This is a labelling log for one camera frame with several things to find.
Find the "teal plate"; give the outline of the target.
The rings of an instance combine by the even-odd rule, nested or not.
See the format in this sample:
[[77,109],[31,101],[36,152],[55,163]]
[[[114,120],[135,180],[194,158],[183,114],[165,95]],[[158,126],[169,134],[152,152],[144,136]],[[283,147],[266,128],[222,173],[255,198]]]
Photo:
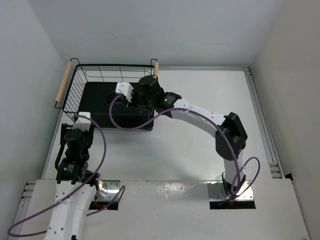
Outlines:
[[[110,105],[111,102],[113,101],[113,99],[116,97],[116,93],[114,91],[112,91],[111,93],[108,94],[107,96],[107,105]],[[131,106],[131,109],[134,109],[135,111],[138,111],[140,114],[149,114],[150,111],[145,108],[145,107],[140,107],[140,106]]]

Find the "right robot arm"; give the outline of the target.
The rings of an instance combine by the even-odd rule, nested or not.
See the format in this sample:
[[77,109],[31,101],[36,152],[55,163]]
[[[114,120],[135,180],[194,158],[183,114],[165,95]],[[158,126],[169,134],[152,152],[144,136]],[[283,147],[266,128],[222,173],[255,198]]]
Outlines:
[[164,91],[158,79],[147,75],[138,83],[124,83],[125,98],[131,107],[152,108],[171,119],[191,124],[215,139],[215,151],[223,158],[223,185],[230,196],[235,196],[246,180],[243,151],[248,135],[239,116],[230,112],[217,114],[196,106],[179,94]]

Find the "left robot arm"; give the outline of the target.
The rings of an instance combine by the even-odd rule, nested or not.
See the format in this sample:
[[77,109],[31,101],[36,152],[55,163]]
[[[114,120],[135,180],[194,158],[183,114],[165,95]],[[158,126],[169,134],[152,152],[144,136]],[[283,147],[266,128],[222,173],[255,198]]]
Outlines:
[[88,170],[89,148],[93,143],[91,122],[63,123],[57,171],[55,203],[46,240],[79,240],[91,201],[97,193],[96,175]]

